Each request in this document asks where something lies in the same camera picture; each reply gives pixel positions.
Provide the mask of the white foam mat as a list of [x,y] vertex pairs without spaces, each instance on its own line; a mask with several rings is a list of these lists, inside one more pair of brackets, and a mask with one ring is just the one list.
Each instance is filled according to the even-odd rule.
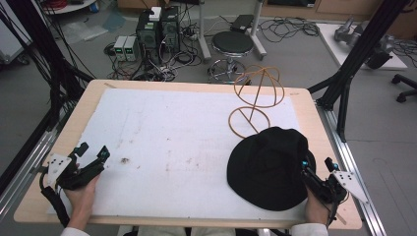
[[[255,206],[227,183],[227,163],[244,139],[227,124],[240,106],[234,92],[110,88],[82,132],[81,165],[107,146],[96,187],[96,216],[183,219],[276,219],[282,211]],[[286,96],[268,109],[271,127],[300,132]]]

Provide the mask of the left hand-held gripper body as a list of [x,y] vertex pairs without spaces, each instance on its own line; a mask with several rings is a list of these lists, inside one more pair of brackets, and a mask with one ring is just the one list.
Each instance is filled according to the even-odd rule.
[[104,170],[106,155],[97,157],[83,168],[77,166],[79,157],[79,154],[64,156],[53,153],[49,159],[46,184],[49,187],[57,184],[63,189],[77,190]]

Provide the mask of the black flat box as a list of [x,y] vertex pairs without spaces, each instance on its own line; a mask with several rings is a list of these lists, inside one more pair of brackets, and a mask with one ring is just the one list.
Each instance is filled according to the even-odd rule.
[[232,31],[245,32],[246,29],[252,24],[253,19],[253,15],[239,15],[231,24],[230,29]]

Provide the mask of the black round stool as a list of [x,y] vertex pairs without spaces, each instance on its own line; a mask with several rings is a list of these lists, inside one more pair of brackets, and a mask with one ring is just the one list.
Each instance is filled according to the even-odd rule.
[[232,30],[219,32],[211,39],[211,46],[223,58],[216,60],[208,68],[210,81],[229,84],[245,73],[246,67],[238,58],[253,51],[254,43],[248,35]]

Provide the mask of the person's right hand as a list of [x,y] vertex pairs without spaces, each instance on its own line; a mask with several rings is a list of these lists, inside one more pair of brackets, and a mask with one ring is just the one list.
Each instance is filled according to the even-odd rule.
[[310,189],[307,189],[308,199],[305,205],[305,218],[307,223],[328,225],[331,205],[321,203]]

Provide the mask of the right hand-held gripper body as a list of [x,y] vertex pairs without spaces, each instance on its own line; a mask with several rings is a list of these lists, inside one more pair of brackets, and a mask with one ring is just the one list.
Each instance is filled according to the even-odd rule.
[[309,177],[302,175],[302,180],[325,204],[337,203],[339,205],[347,194],[351,194],[364,204],[369,202],[359,180],[352,172],[336,171],[330,173],[325,181],[320,179],[311,169],[310,173]]

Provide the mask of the black computer tower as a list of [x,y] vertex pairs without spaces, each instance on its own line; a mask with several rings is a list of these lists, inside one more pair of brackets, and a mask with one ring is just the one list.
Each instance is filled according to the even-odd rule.
[[144,10],[139,16],[136,35],[143,59],[150,60],[155,65],[160,64],[158,49],[161,42],[159,21],[152,21],[152,10]]
[[165,49],[168,52],[180,51],[179,38],[179,8],[177,6],[167,7],[162,11],[161,27]]

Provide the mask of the white metal stand frame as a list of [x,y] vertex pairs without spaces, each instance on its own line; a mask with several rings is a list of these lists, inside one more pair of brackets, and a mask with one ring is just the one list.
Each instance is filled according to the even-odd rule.
[[[203,61],[205,63],[211,60],[211,54],[209,51],[208,44],[205,38],[205,0],[198,0],[199,1],[199,32],[198,32],[198,42],[203,54]],[[247,29],[247,33],[251,37],[252,41],[254,42],[255,48],[260,55],[260,59],[263,60],[265,56],[267,56],[267,52],[263,45],[261,44],[260,40],[258,39],[257,32],[259,30],[259,22],[261,16],[261,10],[263,7],[265,0],[256,0],[255,10],[254,10],[254,20],[252,27]]]

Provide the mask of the clear plastic sheet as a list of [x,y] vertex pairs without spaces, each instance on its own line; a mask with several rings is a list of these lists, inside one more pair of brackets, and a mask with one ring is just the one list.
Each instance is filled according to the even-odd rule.
[[62,28],[62,31],[69,44],[79,41],[91,41],[107,33],[107,29],[102,26],[89,27],[84,22],[69,23]]

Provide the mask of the black hat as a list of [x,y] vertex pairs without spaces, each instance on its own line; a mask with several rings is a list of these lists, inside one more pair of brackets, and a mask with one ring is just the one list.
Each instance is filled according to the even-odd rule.
[[291,209],[307,198],[301,175],[304,162],[316,167],[304,135],[294,129],[267,128],[233,149],[227,163],[227,183],[257,207]]

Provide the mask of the grey equipment case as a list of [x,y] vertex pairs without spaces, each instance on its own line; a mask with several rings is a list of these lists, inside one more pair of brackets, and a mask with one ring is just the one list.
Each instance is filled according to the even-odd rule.
[[0,64],[10,64],[23,51],[18,39],[4,24],[0,24]]

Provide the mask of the black metal frame strut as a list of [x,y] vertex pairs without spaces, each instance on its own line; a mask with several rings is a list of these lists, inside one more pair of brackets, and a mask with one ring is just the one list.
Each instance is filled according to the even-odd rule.
[[335,102],[339,100],[335,130],[344,143],[346,142],[345,124],[351,82],[408,2],[409,0],[384,0],[335,74],[308,88],[309,93],[326,89],[317,100],[317,104],[325,111],[332,111]]
[[17,39],[34,62],[37,70],[50,87],[50,109],[47,127],[61,120],[60,112],[72,111],[95,79],[90,70],[82,71],[78,55],[72,50],[58,23],[51,19],[54,10],[43,9],[46,0],[5,0],[0,3],[0,21]]

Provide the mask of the white round table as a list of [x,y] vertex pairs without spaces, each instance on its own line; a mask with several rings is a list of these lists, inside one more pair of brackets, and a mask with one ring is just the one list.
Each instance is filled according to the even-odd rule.
[[41,9],[47,15],[59,15],[89,9],[96,13],[99,10],[97,0],[45,0]]

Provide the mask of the aluminium rail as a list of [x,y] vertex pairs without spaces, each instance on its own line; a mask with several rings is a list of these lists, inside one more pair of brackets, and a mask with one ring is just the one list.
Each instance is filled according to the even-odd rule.
[[350,199],[354,201],[359,210],[360,219],[365,224],[370,235],[387,236],[349,145],[342,140],[336,131],[337,117],[333,111],[326,111],[319,106],[317,106],[317,110],[328,133],[330,143],[333,145],[340,168],[336,177],[338,179],[346,177],[342,184],[347,187]]
[[7,216],[28,181],[37,173],[41,162],[55,144],[71,111],[61,110],[52,123],[48,110],[6,170],[0,175],[0,222]]

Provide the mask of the person's left hand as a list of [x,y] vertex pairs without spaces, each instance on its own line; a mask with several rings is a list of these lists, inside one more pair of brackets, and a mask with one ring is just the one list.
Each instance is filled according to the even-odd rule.
[[72,206],[68,227],[84,231],[92,214],[95,186],[99,177],[95,176],[85,186],[77,190],[65,190]]

